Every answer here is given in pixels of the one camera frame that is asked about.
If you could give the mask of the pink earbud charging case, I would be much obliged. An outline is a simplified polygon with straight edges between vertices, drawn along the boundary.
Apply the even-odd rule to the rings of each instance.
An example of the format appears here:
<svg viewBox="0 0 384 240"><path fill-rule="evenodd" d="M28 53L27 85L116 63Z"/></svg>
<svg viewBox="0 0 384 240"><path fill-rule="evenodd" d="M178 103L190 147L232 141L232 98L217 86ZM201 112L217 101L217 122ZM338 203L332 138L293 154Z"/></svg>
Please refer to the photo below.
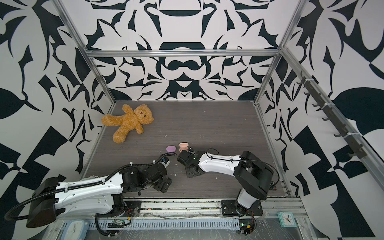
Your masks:
<svg viewBox="0 0 384 240"><path fill-rule="evenodd" d="M182 151L188 151L189 149L189 143L180 143L179 144L179 152L181 153Z"/></svg>

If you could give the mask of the purple earbud charging case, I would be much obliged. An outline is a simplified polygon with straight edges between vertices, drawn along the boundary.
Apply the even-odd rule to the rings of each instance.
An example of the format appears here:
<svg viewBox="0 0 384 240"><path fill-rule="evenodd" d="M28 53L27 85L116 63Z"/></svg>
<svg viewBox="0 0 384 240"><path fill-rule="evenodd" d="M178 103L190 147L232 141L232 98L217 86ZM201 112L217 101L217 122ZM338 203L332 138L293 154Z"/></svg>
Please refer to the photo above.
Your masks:
<svg viewBox="0 0 384 240"><path fill-rule="evenodd" d="M177 148L175 146L167 146L166 151L167 153L175 153L177 151Z"/></svg>

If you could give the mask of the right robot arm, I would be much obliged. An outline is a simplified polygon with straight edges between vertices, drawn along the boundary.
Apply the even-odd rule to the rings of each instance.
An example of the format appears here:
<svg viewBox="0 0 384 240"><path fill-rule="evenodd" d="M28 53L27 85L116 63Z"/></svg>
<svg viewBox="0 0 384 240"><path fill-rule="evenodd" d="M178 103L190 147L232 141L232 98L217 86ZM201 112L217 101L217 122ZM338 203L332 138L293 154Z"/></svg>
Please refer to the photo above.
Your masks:
<svg viewBox="0 0 384 240"><path fill-rule="evenodd" d="M188 149L181 151L178 162L185 166L188 178L205 173L220 173L234 177L241 185L235 201L222 201L222 215L244 216L252 213L257 202L265 201L270 188L275 187L273 176L279 172L249 151L241 155L221 156Z"/></svg>

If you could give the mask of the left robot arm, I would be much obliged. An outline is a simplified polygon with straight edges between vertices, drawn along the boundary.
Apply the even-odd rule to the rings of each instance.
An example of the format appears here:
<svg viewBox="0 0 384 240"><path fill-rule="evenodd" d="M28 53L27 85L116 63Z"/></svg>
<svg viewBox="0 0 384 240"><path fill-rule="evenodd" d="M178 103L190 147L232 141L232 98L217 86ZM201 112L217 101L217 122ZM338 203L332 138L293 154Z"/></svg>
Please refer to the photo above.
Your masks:
<svg viewBox="0 0 384 240"><path fill-rule="evenodd" d="M176 153L165 153L150 164L130 163L108 176L78 182L48 178L31 198L9 209L5 220L27 220L28 228L37 228L54 222L59 216L118 216L126 207L125 193L140 195L147 188L167 192L172 183L167 177L167 166L169 158L174 156Z"/></svg>

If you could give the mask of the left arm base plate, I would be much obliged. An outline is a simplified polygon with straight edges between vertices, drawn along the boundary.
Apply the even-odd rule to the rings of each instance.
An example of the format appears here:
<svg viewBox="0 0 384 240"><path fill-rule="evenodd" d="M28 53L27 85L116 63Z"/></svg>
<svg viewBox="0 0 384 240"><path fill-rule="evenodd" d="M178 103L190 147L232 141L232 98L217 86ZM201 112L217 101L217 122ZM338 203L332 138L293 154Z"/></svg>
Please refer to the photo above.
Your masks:
<svg viewBox="0 0 384 240"><path fill-rule="evenodd" d="M128 217L128 216L133 216L140 214L141 212L141 206L142 206L142 201L137 201L137 200L124 200L124 210L123 210L123 216Z"/></svg>

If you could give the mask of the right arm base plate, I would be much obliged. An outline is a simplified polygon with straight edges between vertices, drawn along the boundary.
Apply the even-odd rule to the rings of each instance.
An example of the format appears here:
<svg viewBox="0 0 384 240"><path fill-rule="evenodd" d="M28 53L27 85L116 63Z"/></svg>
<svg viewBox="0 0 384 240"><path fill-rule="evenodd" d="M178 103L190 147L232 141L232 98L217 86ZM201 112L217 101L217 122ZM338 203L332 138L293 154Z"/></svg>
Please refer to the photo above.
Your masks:
<svg viewBox="0 0 384 240"><path fill-rule="evenodd" d="M236 200L222 200L221 213L225 217L260 217L264 212L259 200L256 200L249 209L238 204Z"/></svg>

